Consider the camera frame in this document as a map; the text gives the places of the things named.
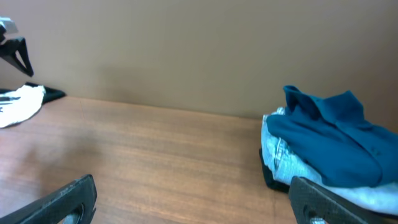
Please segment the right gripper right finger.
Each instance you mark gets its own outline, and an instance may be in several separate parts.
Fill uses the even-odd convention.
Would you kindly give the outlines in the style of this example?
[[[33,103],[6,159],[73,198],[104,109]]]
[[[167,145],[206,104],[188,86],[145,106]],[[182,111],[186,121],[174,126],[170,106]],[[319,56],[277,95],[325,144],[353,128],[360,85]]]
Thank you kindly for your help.
[[[395,215],[363,209],[303,177],[294,177],[289,200],[298,224],[397,224]]]

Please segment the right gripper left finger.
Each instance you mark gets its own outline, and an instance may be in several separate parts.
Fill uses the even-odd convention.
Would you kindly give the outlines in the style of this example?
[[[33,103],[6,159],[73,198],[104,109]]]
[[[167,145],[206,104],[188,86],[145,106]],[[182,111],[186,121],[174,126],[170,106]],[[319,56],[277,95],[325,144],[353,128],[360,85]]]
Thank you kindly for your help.
[[[96,211],[96,199],[97,191],[94,178],[91,174],[87,174],[2,217],[1,223],[90,224]]]

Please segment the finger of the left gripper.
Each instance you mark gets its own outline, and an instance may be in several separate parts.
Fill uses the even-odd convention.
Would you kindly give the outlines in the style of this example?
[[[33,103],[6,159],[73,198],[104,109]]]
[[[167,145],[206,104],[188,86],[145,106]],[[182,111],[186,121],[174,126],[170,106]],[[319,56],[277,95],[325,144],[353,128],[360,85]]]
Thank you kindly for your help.
[[[24,37],[8,39],[1,44],[1,58],[23,74],[29,77],[34,75]]]

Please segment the blue polo shirt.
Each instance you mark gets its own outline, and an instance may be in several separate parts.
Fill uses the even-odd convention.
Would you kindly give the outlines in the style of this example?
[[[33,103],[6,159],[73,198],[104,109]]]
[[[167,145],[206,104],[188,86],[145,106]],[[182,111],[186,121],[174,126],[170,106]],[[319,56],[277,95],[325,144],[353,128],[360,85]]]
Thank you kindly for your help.
[[[284,88],[284,114],[266,119],[269,132],[312,166],[331,187],[377,187],[397,181],[397,134],[370,123],[351,91],[328,98]]]

